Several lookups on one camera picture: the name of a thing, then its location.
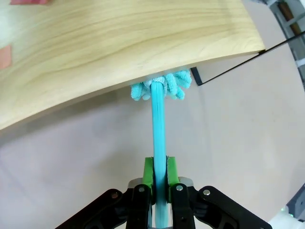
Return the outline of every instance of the beige floor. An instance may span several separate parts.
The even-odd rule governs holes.
[[[283,39],[268,8],[247,8],[267,47]],[[208,79],[241,59],[199,69]],[[53,229],[142,175],[153,154],[151,105],[129,93],[95,97],[0,138],[1,229]],[[193,83],[184,101],[166,100],[167,153],[196,188],[213,185],[269,220],[305,182],[304,95],[287,46]]]

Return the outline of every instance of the pink paper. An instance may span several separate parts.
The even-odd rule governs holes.
[[[47,4],[48,0],[11,0],[11,5],[23,5],[23,4]]]
[[[7,68],[11,64],[11,46],[0,49],[0,69]]]

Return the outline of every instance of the cleaning brush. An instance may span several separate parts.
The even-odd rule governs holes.
[[[131,97],[152,98],[153,163],[156,184],[155,224],[157,228],[166,228],[168,224],[166,189],[166,144],[164,98],[184,99],[181,87],[189,88],[192,79],[189,70],[167,74],[155,79],[132,85]]]

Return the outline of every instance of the light wood board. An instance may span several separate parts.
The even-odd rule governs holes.
[[[264,49],[240,0],[0,1],[0,130],[197,62]]]

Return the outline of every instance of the blue stick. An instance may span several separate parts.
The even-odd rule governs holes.
[[[157,228],[165,228],[168,224],[166,184],[166,150],[165,150],[165,118],[163,85],[152,82],[152,131],[153,162],[156,184],[155,224]]]

